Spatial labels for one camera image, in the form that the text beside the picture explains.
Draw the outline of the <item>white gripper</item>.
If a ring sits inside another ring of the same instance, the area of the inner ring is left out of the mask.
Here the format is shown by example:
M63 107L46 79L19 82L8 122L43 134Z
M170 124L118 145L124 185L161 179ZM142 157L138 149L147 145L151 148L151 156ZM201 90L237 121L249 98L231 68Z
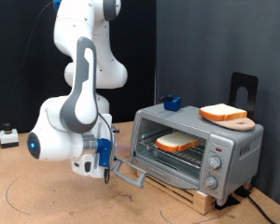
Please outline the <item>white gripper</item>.
M112 125L112 116L100 114L94 128L82 134L81 156L71 161L72 169L76 174L94 178L109 178L114 154L114 134L112 132L120 133L120 129Z

